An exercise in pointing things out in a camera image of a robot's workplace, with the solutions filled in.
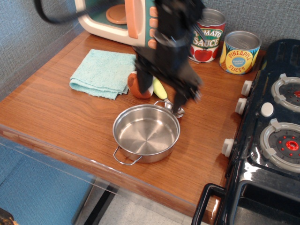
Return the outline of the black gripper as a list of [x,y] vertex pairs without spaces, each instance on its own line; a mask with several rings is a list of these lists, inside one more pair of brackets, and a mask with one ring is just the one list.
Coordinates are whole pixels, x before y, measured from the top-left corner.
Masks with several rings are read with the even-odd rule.
[[172,112],[178,113],[188,99],[197,101],[201,98],[199,86],[202,80],[188,62],[192,32],[175,38],[156,31],[154,37],[156,49],[134,47],[139,90],[145,93],[152,85],[153,77],[157,77],[175,89]]

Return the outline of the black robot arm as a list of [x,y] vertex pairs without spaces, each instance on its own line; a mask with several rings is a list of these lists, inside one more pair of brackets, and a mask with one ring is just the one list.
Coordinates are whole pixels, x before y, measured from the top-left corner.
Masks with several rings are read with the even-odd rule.
[[204,4],[200,0],[157,0],[158,27],[154,33],[155,49],[135,47],[135,69],[141,93],[153,83],[153,78],[172,86],[176,91],[172,112],[191,98],[199,99],[202,80],[188,62],[193,30],[202,17]]

